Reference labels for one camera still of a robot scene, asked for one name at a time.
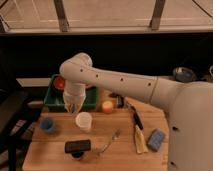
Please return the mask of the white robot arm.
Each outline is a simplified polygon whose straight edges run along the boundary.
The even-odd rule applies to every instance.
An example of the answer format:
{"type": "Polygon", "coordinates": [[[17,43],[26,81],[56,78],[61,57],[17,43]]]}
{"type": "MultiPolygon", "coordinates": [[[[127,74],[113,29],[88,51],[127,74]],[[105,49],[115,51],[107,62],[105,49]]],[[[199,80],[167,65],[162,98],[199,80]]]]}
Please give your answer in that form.
{"type": "Polygon", "coordinates": [[[96,69],[85,53],[64,61],[60,74],[68,110],[79,111],[87,84],[149,103],[169,115],[168,171],[213,171],[213,83],[96,69]]]}

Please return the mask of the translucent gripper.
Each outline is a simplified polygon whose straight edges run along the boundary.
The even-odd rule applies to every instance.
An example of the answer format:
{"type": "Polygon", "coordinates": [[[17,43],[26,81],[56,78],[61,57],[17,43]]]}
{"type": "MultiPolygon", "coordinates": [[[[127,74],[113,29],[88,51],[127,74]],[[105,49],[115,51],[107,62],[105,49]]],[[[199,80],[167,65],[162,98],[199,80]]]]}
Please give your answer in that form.
{"type": "Polygon", "coordinates": [[[72,95],[67,92],[63,93],[63,100],[66,107],[70,107],[72,105],[82,106],[86,99],[86,95],[72,95]]]}

